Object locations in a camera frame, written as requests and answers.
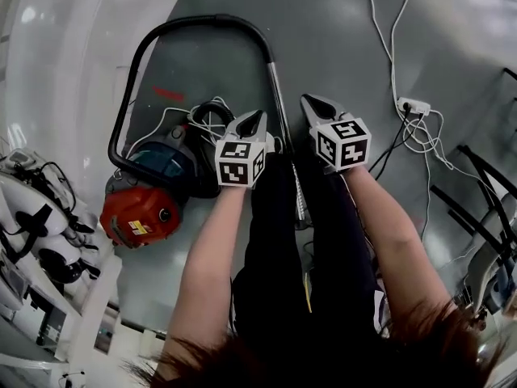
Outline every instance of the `power strip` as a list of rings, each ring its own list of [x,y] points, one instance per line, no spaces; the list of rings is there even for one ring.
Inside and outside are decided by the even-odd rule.
[[[400,112],[404,112],[404,104],[408,103],[411,106],[411,113],[428,116],[431,111],[431,105],[416,99],[399,98],[397,101],[397,108]]]

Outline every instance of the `vacuum cleaner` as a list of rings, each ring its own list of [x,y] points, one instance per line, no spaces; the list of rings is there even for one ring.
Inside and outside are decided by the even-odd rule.
[[[173,128],[165,136],[145,139],[136,145],[133,154],[123,156],[117,151],[138,66],[145,50],[160,36],[185,27],[200,26],[238,30],[258,45],[267,65],[284,144],[287,153],[292,153],[292,140],[275,60],[265,36],[256,26],[232,15],[201,15],[174,19],[154,28],[140,43],[132,59],[128,83],[107,152],[118,170],[107,182],[100,222],[115,244],[138,248],[166,238],[179,227],[183,208],[189,197],[212,198],[220,191],[213,163],[208,159],[200,133],[195,126],[188,123]],[[216,113],[226,126],[234,119],[228,108],[212,100],[200,105],[192,120],[200,123],[209,112]],[[299,219],[304,220],[297,178],[296,188],[297,213]]]

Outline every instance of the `person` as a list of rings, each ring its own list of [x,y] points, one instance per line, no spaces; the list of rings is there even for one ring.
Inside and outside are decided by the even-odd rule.
[[[500,351],[478,358],[475,330],[402,207],[364,167],[325,175],[308,142],[293,162],[314,228],[312,313],[293,227],[292,161],[268,154],[251,193],[244,267],[231,284],[246,190],[224,188],[187,257],[156,372],[132,371],[153,388],[484,386]],[[363,228],[389,302],[387,337],[373,325],[378,284]]]

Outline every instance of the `gray floor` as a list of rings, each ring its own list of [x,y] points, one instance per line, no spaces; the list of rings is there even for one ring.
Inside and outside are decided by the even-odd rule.
[[[385,36],[401,2],[376,0]],[[309,92],[335,99],[364,119],[373,135],[371,162],[389,145],[400,120],[368,0],[179,0],[171,18],[206,13],[241,16],[267,35],[278,59],[295,141],[306,134],[299,98]],[[512,137],[517,82],[502,75],[503,66],[517,69],[516,47],[517,0],[411,0],[396,34],[397,92],[443,113],[442,140],[449,159],[473,172],[454,152],[467,142],[517,182],[517,137]],[[156,95],[155,86],[183,94],[184,101]],[[151,130],[164,107],[191,108],[214,95],[222,96],[236,115],[256,108],[274,111],[257,49],[236,33],[213,29],[161,38],[145,71],[129,139]],[[270,129],[278,131],[274,113],[270,118]],[[432,183],[481,217],[485,209],[475,179],[450,172],[433,158],[430,162]],[[422,229],[427,202],[423,157],[399,148],[380,181]],[[191,202],[182,229],[172,238],[138,252],[119,251],[124,258],[121,309],[127,319],[157,329],[166,326],[182,261],[210,207],[207,201]],[[246,211],[235,270],[242,262],[249,217]],[[451,261],[463,254],[469,236],[435,197],[430,217],[426,249],[454,292],[468,259]]]

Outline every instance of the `forearm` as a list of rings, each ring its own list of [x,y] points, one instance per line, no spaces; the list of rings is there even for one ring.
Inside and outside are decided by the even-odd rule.
[[[170,323],[173,337],[217,344],[225,336],[230,274],[244,188],[225,188],[192,246]]]
[[[345,178],[379,260],[392,314],[404,314],[420,302],[448,303],[450,295],[404,209],[365,168],[356,167]]]

